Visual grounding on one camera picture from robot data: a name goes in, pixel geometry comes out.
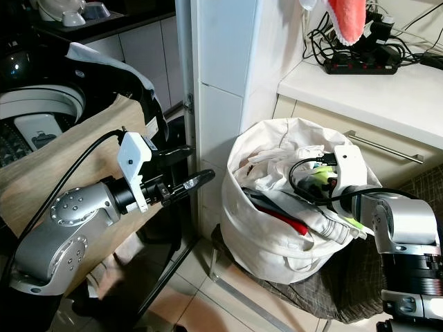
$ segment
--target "laundry bag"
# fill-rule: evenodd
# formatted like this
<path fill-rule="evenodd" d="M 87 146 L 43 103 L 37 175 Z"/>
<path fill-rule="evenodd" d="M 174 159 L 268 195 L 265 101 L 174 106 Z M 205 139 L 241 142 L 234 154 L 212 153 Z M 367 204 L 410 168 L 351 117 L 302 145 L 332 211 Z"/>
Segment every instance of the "laundry bag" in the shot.
<path fill-rule="evenodd" d="M 290 284 L 307 278 L 351 240 L 365 233 L 326 207 L 298 198 L 287 177 L 299 160 L 352 143 L 341 133 L 304 120 L 264 120 L 235 141 L 221 195 L 221 233 L 236 262 L 260 279 Z M 313 163 L 294 173 L 296 181 L 313 174 Z M 368 184 L 380 186 L 368 168 Z M 242 188 L 259 190 L 285 212 L 304 221 L 305 235 L 290 224 L 257 210 Z"/>

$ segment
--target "floor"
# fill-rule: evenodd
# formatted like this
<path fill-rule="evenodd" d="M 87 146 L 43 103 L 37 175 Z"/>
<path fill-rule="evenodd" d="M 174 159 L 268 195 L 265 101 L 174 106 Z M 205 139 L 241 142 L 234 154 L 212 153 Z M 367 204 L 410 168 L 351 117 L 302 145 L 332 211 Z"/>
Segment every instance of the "floor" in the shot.
<path fill-rule="evenodd" d="M 278 299 L 221 258 L 217 264 L 220 278 L 249 301 L 262 307 L 265 314 L 257 314 L 233 297 L 207 276 L 211 248 L 211 244 L 204 239 L 196 245 L 137 324 L 135 331 L 170 332 L 175 324 L 186 327 L 189 332 L 323 330 L 325 320 Z M 377 322 L 389 317 L 381 314 L 350 325 L 333 321 L 329 332 L 372 332 Z"/>

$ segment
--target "metal stool leg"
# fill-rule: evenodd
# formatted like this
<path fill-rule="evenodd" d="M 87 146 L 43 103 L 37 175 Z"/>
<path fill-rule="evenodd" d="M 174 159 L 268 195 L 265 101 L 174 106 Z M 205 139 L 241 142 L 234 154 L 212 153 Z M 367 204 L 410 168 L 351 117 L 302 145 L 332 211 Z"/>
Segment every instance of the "metal stool leg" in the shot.
<path fill-rule="evenodd" d="M 217 264 L 217 256 L 219 251 L 213 248 L 213 255 L 210 259 L 210 269 L 209 269 L 209 278 L 211 278 L 214 282 L 219 279 L 219 276 L 215 272 L 215 265 Z"/>
<path fill-rule="evenodd" d="M 332 321 L 331 320 L 327 320 L 326 324 L 325 324 L 325 327 L 323 327 L 322 332 L 328 332 L 329 328 L 331 327 L 331 324 L 332 324 Z"/>

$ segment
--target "white laundry bag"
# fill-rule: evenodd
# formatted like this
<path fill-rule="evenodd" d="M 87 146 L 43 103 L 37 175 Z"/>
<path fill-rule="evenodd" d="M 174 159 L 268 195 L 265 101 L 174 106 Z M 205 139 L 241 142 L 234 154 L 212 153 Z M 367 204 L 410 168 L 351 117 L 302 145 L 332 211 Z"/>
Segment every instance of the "white laundry bag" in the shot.
<path fill-rule="evenodd" d="M 237 138 L 221 189 L 224 210 L 221 233 L 237 263 L 260 279 L 290 284 L 314 274 L 335 252 L 361 235 L 359 229 L 334 212 L 291 198 L 295 208 L 302 209 L 301 216 L 312 218 L 314 223 L 337 222 L 348 230 L 340 241 L 328 239 L 311 228 L 306 235 L 301 235 L 289 224 L 257 210 L 237 181 L 246 173 L 242 168 L 250 160 L 269 157 L 269 163 L 261 170 L 265 174 L 253 181 L 253 189 L 259 189 L 272 199 L 275 193 L 284 196 L 284 191 L 290 192 L 286 177 L 296 161 L 318 156 L 319 149 L 327 153 L 333 152 L 336 145 L 351 144 L 343 134 L 300 118 L 264 120 Z M 288 151 L 294 155 L 293 160 L 288 158 L 288 163 L 278 157 L 279 162 L 274 162 L 280 152 L 284 155 Z M 380 186 L 369 168 L 368 184 Z M 242 186 L 250 187 L 251 184 L 244 181 Z"/>

